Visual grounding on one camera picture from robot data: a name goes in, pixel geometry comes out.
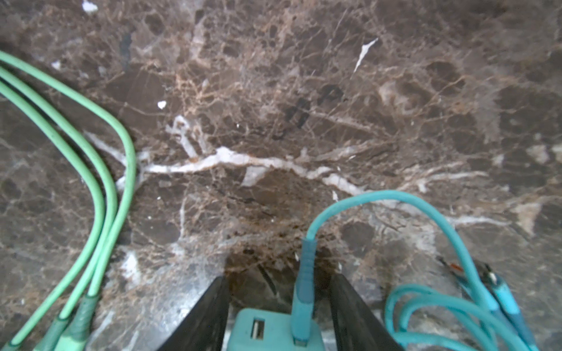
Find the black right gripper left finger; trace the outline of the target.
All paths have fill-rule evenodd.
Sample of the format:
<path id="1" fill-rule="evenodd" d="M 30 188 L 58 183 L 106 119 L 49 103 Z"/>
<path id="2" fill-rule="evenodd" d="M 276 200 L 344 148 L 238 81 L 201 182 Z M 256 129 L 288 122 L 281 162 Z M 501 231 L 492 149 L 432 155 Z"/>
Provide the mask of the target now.
<path id="1" fill-rule="evenodd" d="M 157 350 L 221 351 L 228 322 L 229 303 L 227 279 L 218 276 L 177 329 Z"/>

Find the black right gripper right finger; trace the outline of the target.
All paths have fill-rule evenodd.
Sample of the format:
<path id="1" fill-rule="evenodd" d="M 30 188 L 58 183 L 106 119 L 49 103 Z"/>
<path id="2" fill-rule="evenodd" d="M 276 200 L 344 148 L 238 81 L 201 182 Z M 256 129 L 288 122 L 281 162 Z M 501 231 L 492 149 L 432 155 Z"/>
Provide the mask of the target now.
<path id="1" fill-rule="evenodd" d="M 339 351 L 402 350 L 350 282 L 340 273 L 331 278 L 329 299 Z"/>

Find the teal plug adapter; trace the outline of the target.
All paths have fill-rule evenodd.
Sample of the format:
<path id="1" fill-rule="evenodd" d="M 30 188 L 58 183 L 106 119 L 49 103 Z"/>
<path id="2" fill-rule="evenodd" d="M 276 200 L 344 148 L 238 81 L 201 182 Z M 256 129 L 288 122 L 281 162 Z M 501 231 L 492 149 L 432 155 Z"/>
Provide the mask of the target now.
<path id="1" fill-rule="evenodd" d="M 227 350 L 325 350 L 319 325 L 313 321 L 306 346 L 296 345 L 291 333 L 291 316 L 246 308 L 235 319 Z"/>

